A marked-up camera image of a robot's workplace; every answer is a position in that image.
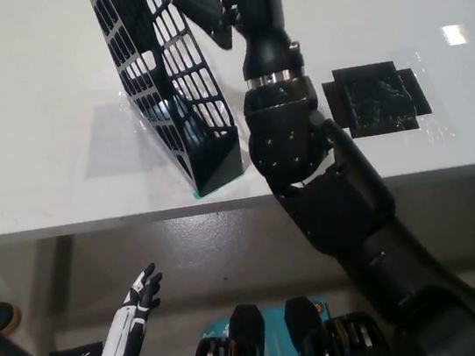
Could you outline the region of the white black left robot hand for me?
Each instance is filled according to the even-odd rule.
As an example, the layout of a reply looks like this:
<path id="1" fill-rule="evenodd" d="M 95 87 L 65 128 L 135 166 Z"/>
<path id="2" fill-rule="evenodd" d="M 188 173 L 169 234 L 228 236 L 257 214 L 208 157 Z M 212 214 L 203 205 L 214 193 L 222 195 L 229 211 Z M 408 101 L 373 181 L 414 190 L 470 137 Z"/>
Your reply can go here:
<path id="1" fill-rule="evenodd" d="M 149 264 L 130 286 L 112 319 L 102 356 L 140 355 L 148 318 L 161 301 L 158 293 L 163 274 L 155 270 L 155 264 Z"/>

